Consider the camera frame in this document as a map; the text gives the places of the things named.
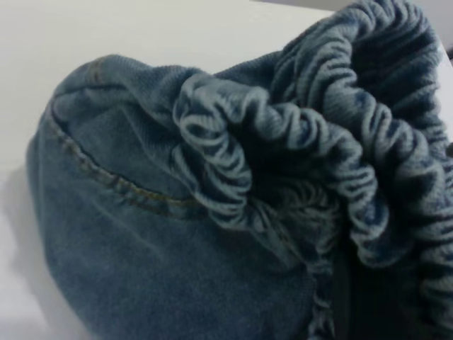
stitching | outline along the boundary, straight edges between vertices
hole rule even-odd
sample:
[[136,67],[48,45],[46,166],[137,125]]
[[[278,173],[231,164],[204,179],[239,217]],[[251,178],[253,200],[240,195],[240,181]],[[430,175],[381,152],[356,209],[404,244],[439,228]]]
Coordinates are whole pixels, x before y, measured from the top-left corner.
[[205,217],[203,216],[198,217],[189,217],[184,218],[180,217],[162,210],[159,210],[155,207],[147,205],[145,203],[137,202],[136,200],[127,197],[127,192],[132,191],[133,193],[146,198],[147,200],[157,200],[161,202],[165,202],[174,206],[178,207],[199,207],[201,208],[202,205],[197,202],[195,199],[187,199],[187,200],[177,200],[175,198],[171,198],[166,195],[162,195],[160,193],[155,193],[152,191],[145,190],[143,188],[139,188],[132,182],[126,180],[125,178],[112,174],[109,171],[101,168],[97,165],[94,160],[92,160],[87,154],[85,154],[82,149],[78,146],[75,141],[70,138],[60,126],[58,126],[55,119],[52,117],[51,113],[48,112],[45,114],[45,119],[49,123],[50,129],[57,138],[57,141],[61,144],[62,149],[68,153],[79,165],[79,168],[87,173],[90,177],[95,179],[97,182],[103,184],[104,186],[113,189],[117,194],[121,195],[125,200],[131,204],[135,205],[140,208],[144,208],[150,211],[153,211],[156,214],[174,217],[179,220],[198,220]]
[[96,84],[104,84],[104,79],[102,77],[102,72],[101,72],[101,65],[104,62],[104,60],[105,60],[105,57],[98,58],[97,60],[92,62],[90,65],[91,72],[89,72],[89,73],[92,75],[93,81]]
[[78,88],[71,89],[70,91],[64,93],[55,94],[53,97],[53,101],[56,101],[61,97],[70,96],[72,94],[76,94],[77,92],[85,90],[112,90],[112,89],[125,90],[125,87],[117,84],[81,86]]

blue denim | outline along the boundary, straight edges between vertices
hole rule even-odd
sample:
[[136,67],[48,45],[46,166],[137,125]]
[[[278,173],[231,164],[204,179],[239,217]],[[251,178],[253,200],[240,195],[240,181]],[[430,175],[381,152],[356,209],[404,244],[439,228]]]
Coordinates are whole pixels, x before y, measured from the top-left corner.
[[334,339],[346,234],[447,339],[438,44],[419,8],[364,0],[215,75],[115,55],[79,67],[28,150],[69,304],[102,339]]

white surface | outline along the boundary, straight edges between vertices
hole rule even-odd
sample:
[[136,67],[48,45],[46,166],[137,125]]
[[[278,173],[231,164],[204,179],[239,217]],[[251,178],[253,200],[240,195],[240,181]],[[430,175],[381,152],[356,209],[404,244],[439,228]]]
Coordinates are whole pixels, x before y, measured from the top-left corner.
[[[45,268],[23,170],[38,118],[71,70],[120,53],[215,72],[280,49],[328,14],[247,0],[0,0],[0,340],[87,337]],[[449,62],[440,73],[445,114]]]
[[430,19],[432,26],[440,36],[446,49],[453,47],[453,1],[449,0],[413,0]]

ruffled fabric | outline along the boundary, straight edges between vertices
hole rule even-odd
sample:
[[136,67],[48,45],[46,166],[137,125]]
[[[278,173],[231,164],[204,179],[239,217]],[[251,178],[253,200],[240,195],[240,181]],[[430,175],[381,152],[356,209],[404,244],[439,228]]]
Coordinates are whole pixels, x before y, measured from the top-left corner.
[[316,281],[309,339],[334,339],[333,258],[390,268],[434,336],[453,332],[453,162],[437,117],[438,41],[419,8],[360,1],[261,60],[255,85],[196,73],[172,171],[221,227]]

denim bag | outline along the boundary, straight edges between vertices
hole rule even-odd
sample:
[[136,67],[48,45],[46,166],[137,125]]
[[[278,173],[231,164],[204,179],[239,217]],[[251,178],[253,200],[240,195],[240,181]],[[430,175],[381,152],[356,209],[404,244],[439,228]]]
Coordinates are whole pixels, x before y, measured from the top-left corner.
[[339,339],[333,268],[351,242],[345,261],[448,339],[438,44],[412,4],[360,1],[215,75],[116,55],[79,67],[27,156],[71,307],[109,340]]

